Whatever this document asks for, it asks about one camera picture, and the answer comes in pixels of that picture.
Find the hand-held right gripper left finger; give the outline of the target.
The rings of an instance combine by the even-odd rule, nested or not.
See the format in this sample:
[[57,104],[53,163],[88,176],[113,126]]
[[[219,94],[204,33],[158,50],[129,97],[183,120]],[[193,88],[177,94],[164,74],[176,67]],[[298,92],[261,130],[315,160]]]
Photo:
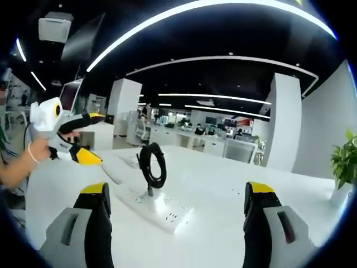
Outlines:
[[108,183],[85,187],[46,230],[40,254],[51,267],[113,267]]

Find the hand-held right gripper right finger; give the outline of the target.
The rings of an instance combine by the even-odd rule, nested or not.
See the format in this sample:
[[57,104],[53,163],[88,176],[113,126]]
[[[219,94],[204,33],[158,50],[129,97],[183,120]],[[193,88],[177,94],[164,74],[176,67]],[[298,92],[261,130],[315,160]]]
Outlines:
[[243,267],[302,267],[317,247],[308,225],[266,184],[245,186]]

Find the person's left hand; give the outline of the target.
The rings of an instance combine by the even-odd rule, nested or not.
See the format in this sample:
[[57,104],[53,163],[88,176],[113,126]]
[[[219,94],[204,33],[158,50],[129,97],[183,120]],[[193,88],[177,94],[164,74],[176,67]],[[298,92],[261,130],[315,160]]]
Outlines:
[[[80,132],[70,132],[68,134],[60,133],[60,136],[67,141],[74,141],[74,137],[78,137]],[[31,153],[33,158],[38,162],[48,159],[51,155],[48,145],[48,139],[41,138],[37,136],[28,146],[28,151]]]

